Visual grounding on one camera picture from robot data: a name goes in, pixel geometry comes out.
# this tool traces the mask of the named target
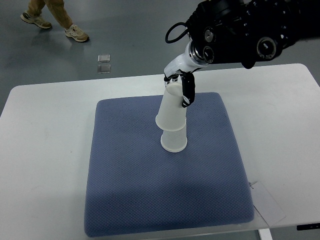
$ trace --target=person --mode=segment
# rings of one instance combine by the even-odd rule
[[[28,24],[35,24],[42,29],[50,29],[50,22],[42,17],[42,9],[45,5],[50,10],[56,21],[64,28],[65,35],[77,42],[86,42],[89,36],[77,25],[73,24],[65,10],[64,0],[30,0],[28,10],[21,14],[21,19]]]

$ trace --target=khaki pants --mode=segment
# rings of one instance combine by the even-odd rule
[[[32,17],[38,17],[45,5],[63,28],[68,29],[73,24],[65,10],[64,0],[30,0],[27,12]]]

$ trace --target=blue fabric pad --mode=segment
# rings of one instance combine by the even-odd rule
[[[162,96],[97,104],[86,188],[89,237],[197,228],[254,218],[249,183],[221,97],[187,109],[186,148],[164,150],[155,122]]]

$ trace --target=stacked cups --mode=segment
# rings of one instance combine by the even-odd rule
[[[177,153],[187,146],[187,108],[182,107],[182,84],[170,83],[164,91],[159,112],[155,117],[157,126],[163,130],[162,147],[172,153]]]

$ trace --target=sneaker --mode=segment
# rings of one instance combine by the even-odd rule
[[[49,29],[52,27],[51,23],[44,20],[41,17],[41,15],[40,16],[30,16],[27,11],[24,11],[24,13],[21,14],[20,18],[24,22],[26,22],[28,24],[35,24],[39,28],[42,28],[42,29]]]
[[[89,36],[82,31],[80,27],[72,24],[69,29],[65,30],[65,35],[68,38],[73,38],[77,42],[85,42],[89,39]]]

